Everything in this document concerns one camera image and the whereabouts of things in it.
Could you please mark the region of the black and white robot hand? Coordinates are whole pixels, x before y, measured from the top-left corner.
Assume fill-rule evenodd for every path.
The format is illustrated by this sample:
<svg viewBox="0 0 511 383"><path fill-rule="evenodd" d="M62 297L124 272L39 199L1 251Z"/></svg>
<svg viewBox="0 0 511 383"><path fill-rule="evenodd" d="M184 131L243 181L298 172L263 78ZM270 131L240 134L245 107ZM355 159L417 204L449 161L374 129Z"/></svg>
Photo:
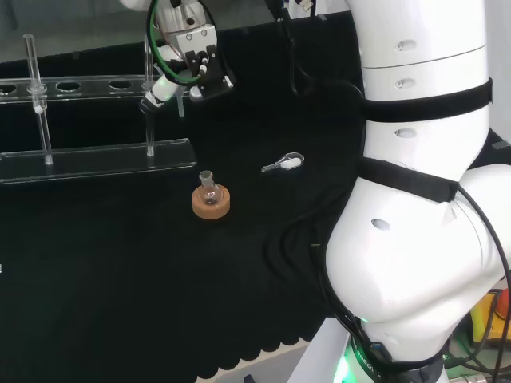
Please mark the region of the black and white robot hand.
<svg viewBox="0 0 511 383"><path fill-rule="evenodd" d="M143 83L144 96L139 104L140 110L145 114L160 111L176 95L180 86L170 81L165 75L154 81Z"/></svg>

